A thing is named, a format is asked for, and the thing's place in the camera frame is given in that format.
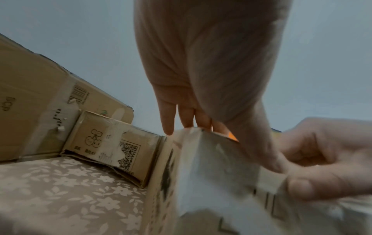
small cardboard box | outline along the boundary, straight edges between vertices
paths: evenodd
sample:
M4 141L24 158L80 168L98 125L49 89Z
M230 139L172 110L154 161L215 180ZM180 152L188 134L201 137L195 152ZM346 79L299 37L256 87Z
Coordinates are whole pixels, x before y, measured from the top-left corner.
M372 200L292 200L285 175L201 129L168 137L150 179L141 235L372 234Z
M131 107L0 34L0 161L58 154L80 110L133 119Z
M61 154L110 166L143 188L164 138L131 124L85 111Z

human hand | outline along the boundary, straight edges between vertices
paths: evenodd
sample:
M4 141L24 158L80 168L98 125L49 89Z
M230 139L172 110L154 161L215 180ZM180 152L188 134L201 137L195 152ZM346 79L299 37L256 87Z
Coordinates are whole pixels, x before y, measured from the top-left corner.
M281 172L261 97L269 81L290 0L136 0L138 50L171 135L178 106L184 127L224 134L250 157Z
M291 161L308 167L290 173L287 184L302 200L372 193L372 122L305 119L277 139Z

floral tablecloth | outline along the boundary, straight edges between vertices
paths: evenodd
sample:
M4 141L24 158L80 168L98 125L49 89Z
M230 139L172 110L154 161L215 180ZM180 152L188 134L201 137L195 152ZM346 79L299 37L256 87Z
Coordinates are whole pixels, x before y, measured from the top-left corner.
M145 195L70 157L0 165L1 234L136 235Z

brown cardboard box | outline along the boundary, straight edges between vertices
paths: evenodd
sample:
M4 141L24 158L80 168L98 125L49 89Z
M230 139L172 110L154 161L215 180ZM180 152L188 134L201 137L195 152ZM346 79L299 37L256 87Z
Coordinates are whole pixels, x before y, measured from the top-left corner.
M162 140L162 136L85 111L63 147L62 155L85 157L108 165L143 188Z
M234 140L177 131L150 179L139 234L372 234L371 196L304 203L287 195L285 179L249 160Z
M131 107L3 35L0 106L0 161L59 153L79 110L133 119Z

floral fabric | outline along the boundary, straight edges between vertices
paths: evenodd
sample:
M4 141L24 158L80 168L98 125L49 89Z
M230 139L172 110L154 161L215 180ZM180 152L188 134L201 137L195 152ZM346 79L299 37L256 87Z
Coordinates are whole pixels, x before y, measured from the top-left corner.
M0 228L20 235L137 235L146 191L70 157L0 165Z

